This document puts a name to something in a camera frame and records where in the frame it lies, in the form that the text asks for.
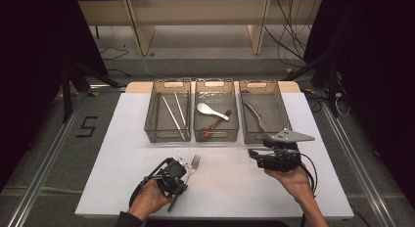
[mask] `floor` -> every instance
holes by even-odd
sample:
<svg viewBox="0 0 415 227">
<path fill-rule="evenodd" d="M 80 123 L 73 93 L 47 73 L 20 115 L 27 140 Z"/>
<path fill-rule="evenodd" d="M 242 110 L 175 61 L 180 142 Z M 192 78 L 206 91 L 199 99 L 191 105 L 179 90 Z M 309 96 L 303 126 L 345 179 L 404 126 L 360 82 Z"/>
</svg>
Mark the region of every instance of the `floor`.
<svg viewBox="0 0 415 227">
<path fill-rule="evenodd" d="M 280 39 L 283 27 L 272 25 L 271 34 Z M 306 43 L 308 27 L 298 27 L 299 40 Z M 232 77 L 238 79 L 281 79 L 304 62 L 279 48 L 265 33 L 260 55 L 254 55 L 248 31 L 241 25 L 158 26 L 149 54 L 138 55 L 128 27 L 99 27 L 97 46 L 109 70 L 110 78 L 128 83 L 169 77 Z M 292 50 L 292 37 L 281 42 Z M 377 157 L 352 108 L 340 99 L 341 115 L 334 118 L 324 100 L 325 89 L 312 89 L 313 71 L 297 79 L 306 94 L 310 109 L 338 173 L 355 217 L 329 220 L 331 226 L 413 226 L 415 211 L 403 196 L 388 170 Z M 113 226 L 114 219 L 87 219 L 74 215 L 76 204 L 89 177 L 104 140 L 106 130 L 123 88 L 105 87 L 88 78 L 93 89 L 77 94 L 72 89 L 73 117 L 65 124 L 63 99 L 58 95 L 50 111 L 0 195 L 0 226 Z M 82 137 L 85 118 L 93 120 L 93 136 Z M 299 219 L 282 220 L 300 226 Z M 147 226 L 201 226 L 194 222 L 160 222 Z M 275 226 L 274 222 L 222 222 L 211 226 Z"/>
</svg>

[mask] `white ceramic spoon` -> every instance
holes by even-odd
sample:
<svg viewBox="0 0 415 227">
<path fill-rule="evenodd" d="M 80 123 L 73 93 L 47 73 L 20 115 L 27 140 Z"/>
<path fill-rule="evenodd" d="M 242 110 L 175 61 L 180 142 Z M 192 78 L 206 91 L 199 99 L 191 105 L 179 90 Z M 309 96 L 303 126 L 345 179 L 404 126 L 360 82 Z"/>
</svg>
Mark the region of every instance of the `white ceramic spoon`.
<svg viewBox="0 0 415 227">
<path fill-rule="evenodd" d="M 229 117 L 226 116 L 225 114 L 222 113 L 218 113 L 214 110 L 212 110 L 208 105 L 206 105 L 205 103 L 199 103 L 198 104 L 198 110 L 199 112 L 201 112 L 202 114 L 215 114 L 218 115 L 220 117 L 222 117 L 223 119 L 225 119 L 226 121 L 229 120 Z"/>
</svg>

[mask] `gray floor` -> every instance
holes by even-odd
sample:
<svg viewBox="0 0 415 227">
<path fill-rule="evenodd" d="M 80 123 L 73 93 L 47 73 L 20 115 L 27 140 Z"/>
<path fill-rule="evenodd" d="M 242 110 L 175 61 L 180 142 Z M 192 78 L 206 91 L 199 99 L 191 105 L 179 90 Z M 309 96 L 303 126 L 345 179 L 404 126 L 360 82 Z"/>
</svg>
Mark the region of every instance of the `gray floor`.
<svg viewBox="0 0 415 227">
<path fill-rule="evenodd" d="M 270 26 L 269 30 L 279 37 L 280 26 Z M 306 43 L 308 28 L 300 34 Z M 290 37 L 285 36 L 283 43 L 290 44 Z M 149 55 L 141 58 L 131 36 L 129 28 L 100 27 L 100 39 L 96 39 L 100 50 L 108 47 L 128 50 L 128 53 L 114 60 L 105 60 L 110 77 L 120 83 L 137 80 L 152 80 L 160 76 L 174 77 L 232 77 L 238 79 L 281 79 L 287 76 L 287 68 L 297 69 L 291 64 L 301 66 L 303 62 L 284 49 L 280 49 L 269 35 L 265 35 L 262 52 L 256 56 L 252 52 L 248 31 L 244 26 L 160 26 L 157 27 Z M 102 53 L 104 59 L 111 59 L 124 51 L 108 50 Z M 298 80 L 301 88 L 310 88 L 312 71 Z M 91 84 L 102 82 L 88 78 Z M 68 136 L 62 144 L 51 169 L 47 172 L 33 206 L 26 212 L 28 216 L 23 226 L 113 226 L 114 219 L 86 219 L 74 215 L 77 202 L 86 184 L 89 173 L 99 153 L 108 125 L 122 93 L 122 89 L 94 89 L 95 95 L 77 95 L 76 112 Z M 385 226 L 379 220 L 379 212 L 372 207 L 372 200 L 367 196 L 361 180 L 353 170 L 353 165 L 346 156 L 345 148 L 339 135 L 333 130 L 324 102 L 309 100 L 317 126 L 340 178 L 350 205 L 360 214 L 351 220 L 329 220 L 331 226 Z M 340 102 L 342 109 L 347 109 Z M 56 145 L 55 138 L 60 134 L 63 119 L 63 100 L 60 95 L 51 105 L 37 136 L 32 142 L 32 149 L 27 151 L 17 167 L 7 187 L 0 195 L 0 226 L 7 226 L 14 215 L 21 199 L 32 184 L 39 167 L 48 156 L 49 150 Z M 81 129 L 84 118 L 90 119 L 96 126 L 92 137 L 79 138 L 77 135 L 89 131 Z M 374 148 L 366 137 L 358 118 L 351 112 L 340 116 L 336 122 L 344 129 L 352 149 L 356 151 L 362 165 L 373 183 L 381 200 L 386 204 L 388 214 L 395 226 L 413 226 L 415 211 L 403 196 L 382 160 L 373 154 Z M 283 220 L 290 226 L 300 226 L 299 219 Z M 273 222 L 223 222 L 211 226 L 276 226 Z M 194 222 L 160 222 L 149 221 L 147 226 L 201 226 Z"/>
</svg>

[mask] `spoon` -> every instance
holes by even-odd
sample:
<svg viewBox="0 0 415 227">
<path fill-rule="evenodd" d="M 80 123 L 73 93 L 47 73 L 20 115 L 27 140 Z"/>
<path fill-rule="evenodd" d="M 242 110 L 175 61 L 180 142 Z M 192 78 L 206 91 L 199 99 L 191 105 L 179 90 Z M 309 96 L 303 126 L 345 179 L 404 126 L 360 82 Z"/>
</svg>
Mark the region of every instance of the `spoon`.
<svg viewBox="0 0 415 227">
<path fill-rule="evenodd" d="M 228 111 L 226 111 L 226 113 L 225 113 L 225 115 L 226 116 L 229 116 L 230 114 L 232 113 L 232 111 L 231 110 L 228 110 Z M 207 127 L 204 127 L 204 128 L 202 128 L 202 130 L 204 131 L 204 137 L 205 138 L 209 138 L 209 137 L 211 137 L 211 135 L 213 134 L 212 132 L 210 132 L 211 130 L 213 130 L 213 128 L 219 123 L 219 122 L 221 122 L 221 121 L 223 121 L 223 117 L 220 117 L 220 118 L 218 118 L 217 120 L 216 120 L 216 122 L 214 122 L 211 126 L 207 126 Z"/>
<path fill-rule="evenodd" d="M 199 112 L 201 112 L 202 114 L 214 114 L 220 117 L 223 117 L 223 119 L 225 119 L 226 121 L 229 120 L 229 117 L 226 116 L 225 114 L 222 113 L 218 113 L 216 111 L 214 111 L 212 108 L 210 108 L 208 105 L 206 105 L 205 103 L 198 103 L 198 110 Z"/>
</svg>

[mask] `human hand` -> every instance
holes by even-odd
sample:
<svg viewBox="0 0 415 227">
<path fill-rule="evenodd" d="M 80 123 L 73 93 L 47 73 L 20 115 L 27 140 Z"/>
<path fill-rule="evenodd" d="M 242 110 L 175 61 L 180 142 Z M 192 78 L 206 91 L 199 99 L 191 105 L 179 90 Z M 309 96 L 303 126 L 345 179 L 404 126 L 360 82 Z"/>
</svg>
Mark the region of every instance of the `human hand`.
<svg viewBox="0 0 415 227">
<path fill-rule="evenodd" d="M 159 211 L 164 205 L 173 201 L 172 196 L 166 196 L 157 185 L 156 180 L 149 180 L 134 200 L 128 213 L 141 220 L 146 219 L 151 213 Z"/>
<path fill-rule="evenodd" d="M 314 197 L 308 180 L 308 175 L 301 167 L 288 172 L 263 170 L 267 175 L 277 179 L 287 192 L 299 202 L 304 196 Z"/>
</svg>

